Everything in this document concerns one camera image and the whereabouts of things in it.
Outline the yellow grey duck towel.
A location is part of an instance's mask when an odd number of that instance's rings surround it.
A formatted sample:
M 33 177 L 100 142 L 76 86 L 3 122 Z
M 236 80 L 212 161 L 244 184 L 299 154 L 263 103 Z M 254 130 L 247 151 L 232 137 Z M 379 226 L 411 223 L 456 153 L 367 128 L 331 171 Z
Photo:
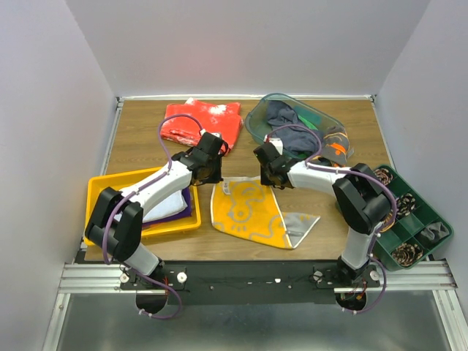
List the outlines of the yellow grey duck towel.
M 283 212 L 270 186 L 259 177 L 229 177 L 215 184 L 210 201 L 214 229 L 246 241 L 296 249 L 320 217 Z

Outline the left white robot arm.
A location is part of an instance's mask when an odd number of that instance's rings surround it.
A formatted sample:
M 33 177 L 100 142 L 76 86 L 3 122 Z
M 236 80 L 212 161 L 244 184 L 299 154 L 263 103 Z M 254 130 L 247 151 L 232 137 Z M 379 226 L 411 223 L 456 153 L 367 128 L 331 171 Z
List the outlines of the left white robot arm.
M 174 154 L 165 166 L 122 190 L 103 189 L 86 225 L 84 236 L 112 257 L 137 271 L 147 289 L 162 280 L 162 259 L 141 243 L 143 218 L 163 200 L 189 186 L 222 181 L 222 157 L 228 144 L 217 134 L 204 132 L 198 144 Z

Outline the teal plastic basket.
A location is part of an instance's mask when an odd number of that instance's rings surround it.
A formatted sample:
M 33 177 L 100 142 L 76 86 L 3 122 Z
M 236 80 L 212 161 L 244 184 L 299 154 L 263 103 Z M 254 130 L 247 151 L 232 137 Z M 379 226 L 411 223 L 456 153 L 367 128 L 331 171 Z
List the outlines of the teal plastic basket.
M 275 139 L 281 141 L 279 138 L 270 137 L 272 128 L 267 123 L 266 110 L 267 110 L 268 102 L 271 100 L 282 101 L 286 103 L 287 105 L 289 105 L 292 109 L 296 106 L 300 106 L 300 107 L 304 107 L 310 110 L 314 110 L 315 112 L 319 113 L 322 116 L 322 131 L 321 132 L 323 133 L 323 137 L 328 128 L 334 127 L 334 126 L 343 126 L 343 124 L 339 122 L 338 120 L 336 120 L 335 118 L 299 100 L 289 97 L 286 94 L 279 94 L 279 93 L 268 94 L 260 100 L 257 106 L 247 115 L 246 120 L 245 120 L 245 125 L 246 125 L 247 130 L 252 135 L 253 139 L 260 145 L 262 145 L 265 141 L 272 142 Z M 293 159 L 298 159 L 298 160 L 305 160 L 305 159 L 310 158 L 310 160 L 312 161 L 313 158 L 320 155 L 321 150 L 322 150 L 322 144 L 320 146 L 320 150 L 316 154 L 312 154 L 311 156 L 304 156 L 304 157 L 294 156 L 288 151 L 286 151 L 282 144 L 281 154 L 291 157 Z

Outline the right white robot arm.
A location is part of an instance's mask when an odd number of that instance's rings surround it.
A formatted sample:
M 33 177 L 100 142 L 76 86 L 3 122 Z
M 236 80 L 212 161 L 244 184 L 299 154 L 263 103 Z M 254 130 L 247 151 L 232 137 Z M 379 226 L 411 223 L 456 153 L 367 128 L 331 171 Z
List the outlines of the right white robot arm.
M 281 155 L 270 142 L 254 150 L 261 184 L 284 189 L 312 189 L 333 195 L 348 224 L 344 251 L 336 263 L 337 282 L 351 287 L 363 278 L 377 234 L 396 216 L 396 199 L 369 166 L 327 167 Z

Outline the dark blue towel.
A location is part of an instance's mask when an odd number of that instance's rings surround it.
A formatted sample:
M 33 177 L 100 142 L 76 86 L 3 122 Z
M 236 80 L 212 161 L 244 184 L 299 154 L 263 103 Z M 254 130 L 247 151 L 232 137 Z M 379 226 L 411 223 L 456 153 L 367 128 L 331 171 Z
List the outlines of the dark blue towel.
M 270 137 L 279 138 L 286 151 L 294 156 L 311 156 L 320 150 L 323 133 L 302 123 L 296 112 L 279 100 L 268 102 L 266 120 L 272 128 Z

